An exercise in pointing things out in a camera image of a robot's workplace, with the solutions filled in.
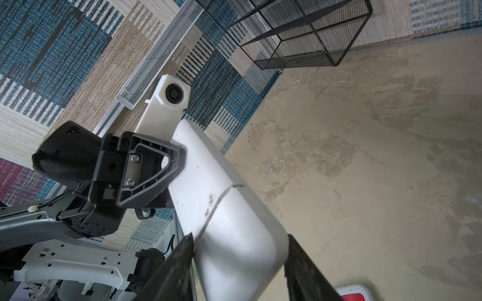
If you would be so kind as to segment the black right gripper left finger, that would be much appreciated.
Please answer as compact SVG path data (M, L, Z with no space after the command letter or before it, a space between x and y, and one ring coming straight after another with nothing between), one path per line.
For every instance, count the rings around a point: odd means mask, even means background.
M134 300L193 300L191 264L194 255L193 235L183 237Z

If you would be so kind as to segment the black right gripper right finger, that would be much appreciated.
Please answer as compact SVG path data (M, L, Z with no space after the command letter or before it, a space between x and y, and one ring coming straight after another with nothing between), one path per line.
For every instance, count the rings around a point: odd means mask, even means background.
M289 253L284 264L290 301L323 300L342 301L336 290L326 280L317 266L296 239L288 234Z

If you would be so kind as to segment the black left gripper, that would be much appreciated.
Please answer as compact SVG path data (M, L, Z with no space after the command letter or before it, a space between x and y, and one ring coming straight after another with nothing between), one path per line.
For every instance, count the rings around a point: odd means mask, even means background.
M184 169L186 150L129 131L100 138L69 120L31 160L36 172L72 192L58 219L93 238L116 232L127 209L146 220L159 208L172 208L168 186Z

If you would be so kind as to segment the red white remote control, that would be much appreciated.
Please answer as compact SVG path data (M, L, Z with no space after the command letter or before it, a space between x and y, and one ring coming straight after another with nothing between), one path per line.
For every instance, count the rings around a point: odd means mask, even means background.
M374 301L370 290L362 284L347 285L336 288L336 292L344 301Z

